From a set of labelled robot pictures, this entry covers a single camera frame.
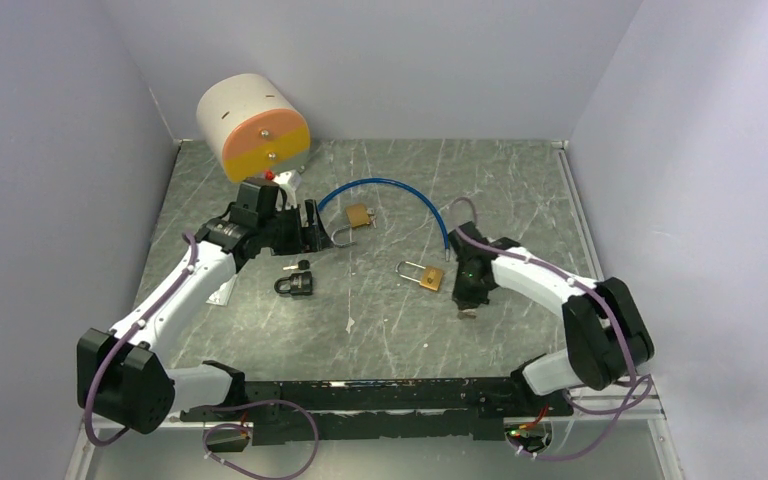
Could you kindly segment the long shackle brass padlock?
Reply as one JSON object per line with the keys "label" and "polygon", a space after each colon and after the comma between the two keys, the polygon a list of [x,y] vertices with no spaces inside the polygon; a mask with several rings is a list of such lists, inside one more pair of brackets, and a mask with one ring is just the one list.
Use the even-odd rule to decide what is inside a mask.
{"label": "long shackle brass padlock", "polygon": [[432,292],[439,292],[443,283],[445,272],[434,266],[425,266],[411,261],[400,261],[395,266],[396,274],[410,282],[414,282],[421,288]]}

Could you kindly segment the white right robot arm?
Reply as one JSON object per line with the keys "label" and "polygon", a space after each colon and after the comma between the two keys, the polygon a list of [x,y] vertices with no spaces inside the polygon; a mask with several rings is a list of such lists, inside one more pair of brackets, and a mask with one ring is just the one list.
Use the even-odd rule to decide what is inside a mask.
{"label": "white right robot arm", "polygon": [[532,415],[549,394],[586,386],[603,390],[654,357],[655,346],[625,282],[572,274],[507,237],[489,241],[467,222],[449,242],[458,262],[452,299],[461,311],[489,301],[502,288],[525,296],[561,319],[565,346],[527,361],[509,392],[513,408]]}

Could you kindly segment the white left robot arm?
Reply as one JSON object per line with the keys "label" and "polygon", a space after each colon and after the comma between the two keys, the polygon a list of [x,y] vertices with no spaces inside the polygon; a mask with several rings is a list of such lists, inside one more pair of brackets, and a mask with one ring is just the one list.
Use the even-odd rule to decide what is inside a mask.
{"label": "white left robot arm", "polygon": [[217,361],[171,369],[169,350],[197,311],[262,250],[295,256],[333,243],[318,203],[291,203],[286,187],[249,178],[224,213],[182,235],[187,250],[170,274],[130,314],[106,330],[89,329],[77,343],[77,402],[93,444],[100,416],[123,433],[148,434],[171,414],[208,408],[222,420],[246,406],[245,375]]}

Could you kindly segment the black head key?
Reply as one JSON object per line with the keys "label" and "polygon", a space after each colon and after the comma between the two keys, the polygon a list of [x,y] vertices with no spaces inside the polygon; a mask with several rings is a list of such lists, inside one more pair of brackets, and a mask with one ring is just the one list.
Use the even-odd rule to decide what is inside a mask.
{"label": "black head key", "polygon": [[309,260],[299,260],[295,264],[285,266],[283,267],[284,271],[306,271],[310,269],[310,261]]}

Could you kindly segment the black padlock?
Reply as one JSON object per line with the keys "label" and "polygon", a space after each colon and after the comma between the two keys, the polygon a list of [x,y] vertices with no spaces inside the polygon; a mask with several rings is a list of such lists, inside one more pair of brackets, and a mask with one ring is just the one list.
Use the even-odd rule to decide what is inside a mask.
{"label": "black padlock", "polygon": [[311,271],[292,273],[277,279],[273,289],[276,294],[284,297],[311,296],[314,291],[314,277]]}

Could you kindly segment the plastic packaging card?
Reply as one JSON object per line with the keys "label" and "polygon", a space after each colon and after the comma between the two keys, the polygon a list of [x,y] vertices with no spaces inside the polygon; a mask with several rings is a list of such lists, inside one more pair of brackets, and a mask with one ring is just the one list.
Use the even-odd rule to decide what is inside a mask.
{"label": "plastic packaging card", "polygon": [[230,302],[236,278],[233,277],[230,280],[224,282],[215,292],[213,292],[206,300],[207,304],[226,307]]}

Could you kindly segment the beige cylinder drawer box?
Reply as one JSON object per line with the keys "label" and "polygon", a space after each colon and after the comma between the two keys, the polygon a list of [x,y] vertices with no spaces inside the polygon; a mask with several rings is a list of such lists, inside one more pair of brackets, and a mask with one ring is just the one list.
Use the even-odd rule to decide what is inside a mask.
{"label": "beige cylinder drawer box", "polygon": [[232,183],[300,170],[308,161],[307,121],[264,76],[239,74],[211,86],[197,104],[196,121]]}

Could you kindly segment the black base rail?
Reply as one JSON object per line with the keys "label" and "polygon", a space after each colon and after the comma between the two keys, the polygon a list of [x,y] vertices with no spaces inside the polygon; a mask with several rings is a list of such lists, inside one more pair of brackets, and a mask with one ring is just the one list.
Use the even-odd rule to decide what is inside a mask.
{"label": "black base rail", "polygon": [[502,441],[531,420],[569,417],[562,393],[539,396],[514,377],[247,381],[219,407],[181,413],[186,423],[245,421],[256,446],[290,441],[468,436]]}

